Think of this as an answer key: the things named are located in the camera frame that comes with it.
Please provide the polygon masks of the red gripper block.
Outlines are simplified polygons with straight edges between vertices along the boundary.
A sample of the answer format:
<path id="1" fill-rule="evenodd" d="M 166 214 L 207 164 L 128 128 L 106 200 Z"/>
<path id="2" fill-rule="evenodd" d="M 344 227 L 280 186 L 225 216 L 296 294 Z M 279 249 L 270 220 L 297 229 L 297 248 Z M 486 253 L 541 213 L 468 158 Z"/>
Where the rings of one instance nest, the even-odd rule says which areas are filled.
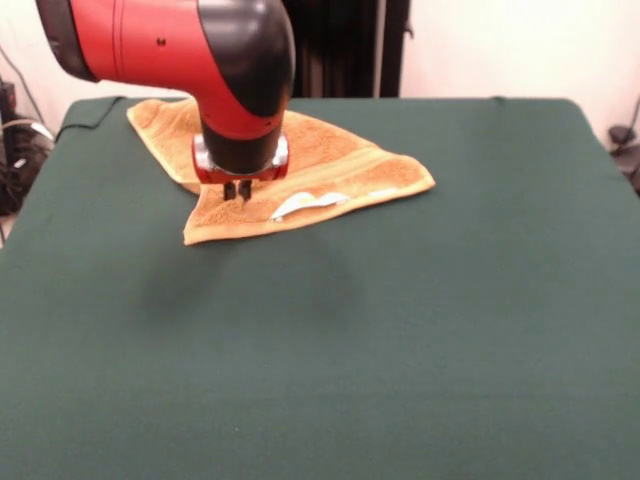
<path id="1" fill-rule="evenodd" d="M 284 178 L 289 168 L 289 142 L 285 134 L 278 138 L 277 146 L 271 160 L 264 168 L 248 174 L 231 173 L 217 165 L 207 149 L 202 134 L 193 136 L 192 163 L 196 177 L 202 184 L 224 184 L 223 199 L 234 200 L 238 194 L 244 202 L 252 197 L 252 181 L 273 181 Z"/>

